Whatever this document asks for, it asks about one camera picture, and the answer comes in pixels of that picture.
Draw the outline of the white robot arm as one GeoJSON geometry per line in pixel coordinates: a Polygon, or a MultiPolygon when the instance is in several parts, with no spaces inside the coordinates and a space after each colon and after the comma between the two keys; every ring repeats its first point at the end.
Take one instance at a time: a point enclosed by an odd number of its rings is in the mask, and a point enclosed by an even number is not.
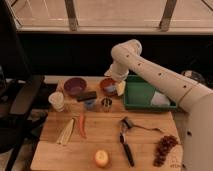
{"type": "Polygon", "coordinates": [[[190,135],[184,141],[184,171],[213,171],[213,89],[148,61],[141,53],[136,39],[115,45],[106,73],[120,83],[133,71],[186,111],[190,135]]]}

